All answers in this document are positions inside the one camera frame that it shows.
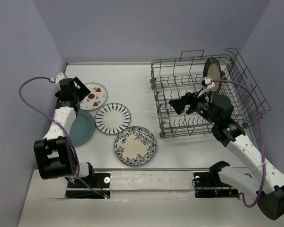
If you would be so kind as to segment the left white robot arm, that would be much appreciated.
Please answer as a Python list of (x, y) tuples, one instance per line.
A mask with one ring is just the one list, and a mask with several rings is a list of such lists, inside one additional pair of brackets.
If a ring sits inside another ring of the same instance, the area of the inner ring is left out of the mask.
[(57, 102), (49, 131), (34, 142), (37, 167), (42, 179), (78, 179), (82, 185), (90, 187), (95, 182), (95, 171), (91, 163), (79, 162), (70, 130), (77, 119), (80, 102), (90, 90), (77, 78), (57, 76), (59, 91), (55, 94)]

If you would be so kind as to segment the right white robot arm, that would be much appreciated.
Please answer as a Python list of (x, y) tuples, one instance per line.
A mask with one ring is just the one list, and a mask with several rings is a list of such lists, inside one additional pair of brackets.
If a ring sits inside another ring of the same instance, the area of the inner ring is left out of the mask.
[(243, 194), (254, 198), (261, 212), (270, 220), (284, 214), (284, 174), (278, 171), (251, 142), (248, 135), (231, 115), (233, 105), (225, 95), (207, 100), (199, 93), (186, 93), (169, 104), (180, 115), (197, 113), (212, 124), (213, 136), (233, 153), (250, 171), (251, 177), (235, 173), (225, 175), (220, 169), (208, 174), (209, 182), (220, 185), (225, 180), (235, 184)]

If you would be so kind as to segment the blue floral pattern plate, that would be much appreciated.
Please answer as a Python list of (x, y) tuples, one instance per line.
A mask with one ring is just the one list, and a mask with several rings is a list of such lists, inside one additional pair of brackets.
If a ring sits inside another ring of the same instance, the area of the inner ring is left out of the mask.
[(154, 135), (142, 126), (131, 126), (119, 133), (114, 151), (120, 161), (129, 166), (141, 166), (155, 155), (157, 143)]

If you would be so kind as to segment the white blue striped plate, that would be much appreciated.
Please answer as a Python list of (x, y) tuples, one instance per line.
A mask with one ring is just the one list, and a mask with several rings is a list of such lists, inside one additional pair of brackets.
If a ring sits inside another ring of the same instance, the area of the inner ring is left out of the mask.
[(129, 109), (120, 103), (108, 103), (100, 107), (95, 115), (96, 127), (105, 134), (119, 134), (131, 122)]

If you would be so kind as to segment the white strawberry pattern plate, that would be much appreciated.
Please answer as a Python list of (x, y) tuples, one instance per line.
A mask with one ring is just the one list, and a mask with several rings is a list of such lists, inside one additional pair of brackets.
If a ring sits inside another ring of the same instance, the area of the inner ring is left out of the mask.
[(80, 102), (80, 108), (85, 111), (96, 110), (101, 107), (107, 100), (107, 90), (99, 83), (85, 83), (90, 93)]

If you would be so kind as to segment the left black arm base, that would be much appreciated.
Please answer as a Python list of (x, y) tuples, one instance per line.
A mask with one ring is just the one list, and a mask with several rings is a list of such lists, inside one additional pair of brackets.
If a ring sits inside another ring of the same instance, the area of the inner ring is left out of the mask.
[(82, 180), (69, 182), (65, 191), (68, 199), (110, 199), (110, 172), (95, 172), (95, 179), (84, 177)]

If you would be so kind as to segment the dark striped rim plate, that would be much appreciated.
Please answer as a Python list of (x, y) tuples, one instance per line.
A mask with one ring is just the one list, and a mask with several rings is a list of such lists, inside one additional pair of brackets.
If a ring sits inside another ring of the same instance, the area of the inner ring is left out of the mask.
[[(218, 60), (214, 57), (207, 59), (204, 65), (203, 77), (210, 77), (213, 80), (222, 79), (222, 70)], [(211, 89), (213, 94), (218, 94), (221, 88), (221, 82), (215, 82), (215, 87)]]

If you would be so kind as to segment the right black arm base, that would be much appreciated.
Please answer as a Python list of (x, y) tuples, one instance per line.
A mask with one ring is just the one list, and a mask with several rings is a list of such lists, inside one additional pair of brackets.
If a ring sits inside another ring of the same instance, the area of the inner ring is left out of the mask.
[(194, 172), (193, 176), (192, 186), (197, 199), (240, 197), (237, 189), (222, 183), (218, 176), (211, 176), (210, 172)]

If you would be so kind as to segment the plain teal plate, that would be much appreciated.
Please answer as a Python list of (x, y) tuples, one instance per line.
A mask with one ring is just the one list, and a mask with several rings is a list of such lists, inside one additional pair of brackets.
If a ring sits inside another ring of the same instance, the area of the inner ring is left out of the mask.
[(96, 125), (94, 117), (87, 111), (79, 110), (70, 130), (70, 138), (75, 147), (87, 143), (94, 134)]

